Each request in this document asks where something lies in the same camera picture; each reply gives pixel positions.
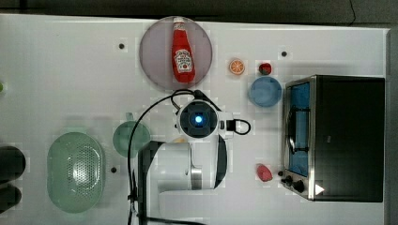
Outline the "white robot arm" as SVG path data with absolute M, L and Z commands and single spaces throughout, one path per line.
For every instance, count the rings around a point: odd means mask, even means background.
M 229 112 L 208 100 L 185 104 L 176 116 L 184 142 L 149 142 L 138 154 L 138 224 L 165 223 L 160 195 L 168 191 L 215 189 L 227 173 L 225 141 L 233 136 Z

